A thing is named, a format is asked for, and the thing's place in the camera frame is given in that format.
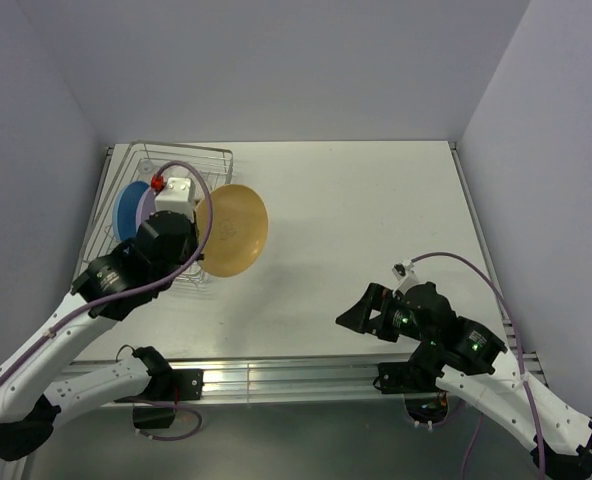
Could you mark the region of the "purple plate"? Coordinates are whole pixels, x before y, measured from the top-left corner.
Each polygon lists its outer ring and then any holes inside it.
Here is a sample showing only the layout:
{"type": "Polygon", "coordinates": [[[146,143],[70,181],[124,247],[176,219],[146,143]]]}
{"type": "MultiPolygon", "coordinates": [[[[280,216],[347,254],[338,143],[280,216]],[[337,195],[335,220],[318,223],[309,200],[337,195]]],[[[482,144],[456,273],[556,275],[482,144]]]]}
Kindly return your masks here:
{"type": "Polygon", "coordinates": [[[140,197],[135,212],[135,228],[139,229],[143,222],[156,212],[156,193],[148,188],[140,197]]]}

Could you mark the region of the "orange plate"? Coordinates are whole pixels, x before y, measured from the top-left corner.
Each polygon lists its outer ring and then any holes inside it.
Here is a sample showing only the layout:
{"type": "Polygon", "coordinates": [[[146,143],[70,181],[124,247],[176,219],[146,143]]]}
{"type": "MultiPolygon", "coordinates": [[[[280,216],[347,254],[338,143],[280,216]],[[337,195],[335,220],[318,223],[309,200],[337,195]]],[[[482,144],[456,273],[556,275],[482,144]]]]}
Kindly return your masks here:
{"type": "Polygon", "coordinates": [[[222,185],[211,192],[213,220],[201,268],[227,278],[247,270],[265,246],[269,218],[262,198],[250,187],[222,185]]]}

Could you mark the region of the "blue plate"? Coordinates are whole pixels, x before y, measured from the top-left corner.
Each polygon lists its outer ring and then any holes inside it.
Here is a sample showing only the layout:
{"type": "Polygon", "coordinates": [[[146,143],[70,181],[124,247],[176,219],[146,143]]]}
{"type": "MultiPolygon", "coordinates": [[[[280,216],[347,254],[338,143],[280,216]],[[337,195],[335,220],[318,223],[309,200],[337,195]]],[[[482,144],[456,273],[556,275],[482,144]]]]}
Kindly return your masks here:
{"type": "Polygon", "coordinates": [[[117,194],[112,210],[112,229],[117,241],[122,242],[136,235],[136,212],[141,197],[149,185],[143,181],[127,184],[117,194]]]}

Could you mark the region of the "clear glass cup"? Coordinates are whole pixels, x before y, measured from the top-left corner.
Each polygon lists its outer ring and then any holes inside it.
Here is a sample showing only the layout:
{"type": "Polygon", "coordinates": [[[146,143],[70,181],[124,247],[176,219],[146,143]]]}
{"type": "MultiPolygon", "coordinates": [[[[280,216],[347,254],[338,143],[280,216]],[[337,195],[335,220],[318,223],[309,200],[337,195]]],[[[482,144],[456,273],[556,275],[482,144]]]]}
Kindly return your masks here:
{"type": "Polygon", "coordinates": [[[146,182],[149,182],[156,173],[156,167],[149,159],[141,160],[138,163],[137,170],[139,177],[146,182]]]}

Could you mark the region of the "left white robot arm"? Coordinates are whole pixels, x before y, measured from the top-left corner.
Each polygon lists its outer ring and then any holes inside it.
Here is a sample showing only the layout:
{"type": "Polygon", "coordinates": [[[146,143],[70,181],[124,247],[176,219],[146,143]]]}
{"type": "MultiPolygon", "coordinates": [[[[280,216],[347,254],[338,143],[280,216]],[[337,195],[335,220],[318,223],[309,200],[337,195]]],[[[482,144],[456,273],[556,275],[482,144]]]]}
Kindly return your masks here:
{"type": "Polygon", "coordinates": [[[173,389],[153,347],[70,380],[57,377],[90,343],[169,289],[201,255],[194,214],[159,211],[92,261],[52,316],[0,365],[0,459],[37,450],[55,429],[117,400],[159,401],[173,389]]]}

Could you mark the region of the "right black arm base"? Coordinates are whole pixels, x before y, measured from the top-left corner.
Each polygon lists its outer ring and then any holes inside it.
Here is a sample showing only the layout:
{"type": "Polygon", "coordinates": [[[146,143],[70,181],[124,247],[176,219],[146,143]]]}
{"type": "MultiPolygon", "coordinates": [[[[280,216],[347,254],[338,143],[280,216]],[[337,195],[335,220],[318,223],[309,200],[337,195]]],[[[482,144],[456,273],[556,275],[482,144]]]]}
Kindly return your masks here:
{"type": "Polygon", "coordinates": [[[465,408],[461,400],[449,399],[432,375],[410,362],[379,363],[372,386],[382,395],[403,395],[407,414],[420,423],[444,422],[465,408]]]}

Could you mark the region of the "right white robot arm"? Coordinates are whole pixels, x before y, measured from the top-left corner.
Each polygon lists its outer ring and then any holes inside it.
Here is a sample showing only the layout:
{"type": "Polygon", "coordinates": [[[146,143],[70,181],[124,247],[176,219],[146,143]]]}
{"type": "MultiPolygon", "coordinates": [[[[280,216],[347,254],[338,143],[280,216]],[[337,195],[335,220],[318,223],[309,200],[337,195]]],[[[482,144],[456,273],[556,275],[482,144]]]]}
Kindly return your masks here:
{"type": "Polygon", "coordinates": [[[592,474],[592,417],[577,412],[519,363],[484,325],[459,316],[433,283],[404,293],[372,283],[337,324],[395,342],[418,341],[408,360],[378,366],[384,394],[446,391],[495,421],[551,479],[592,474]]]}

